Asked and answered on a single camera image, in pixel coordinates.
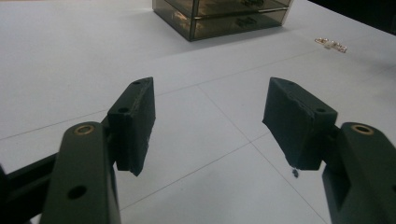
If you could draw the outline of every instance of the white surface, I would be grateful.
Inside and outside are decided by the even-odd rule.
[[[145,168],[117,172],[123,223],[330,223],[321,172],[295,179],[261,123],[269,78],[395,144],[395,72],[395,36],[305,0],[283,27],[192,43],[149,0],[0,2],[0,163],[9,173],[56,152],[68,127],[154,77]]]

